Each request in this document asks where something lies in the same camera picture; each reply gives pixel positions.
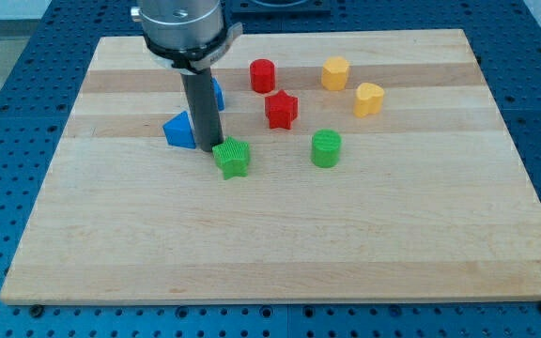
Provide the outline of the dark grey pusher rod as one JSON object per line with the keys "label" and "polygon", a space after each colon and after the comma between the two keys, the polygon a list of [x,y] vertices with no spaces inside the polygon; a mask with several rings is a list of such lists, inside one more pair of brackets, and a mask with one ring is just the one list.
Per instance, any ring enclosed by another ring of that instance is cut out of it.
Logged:
{"label": "dark grey pusher rod", "polygon": [[182,75],[181,80],[189,104],[195,141],[205,152],[224,141],[219,108],[211,69],[195,75]]}

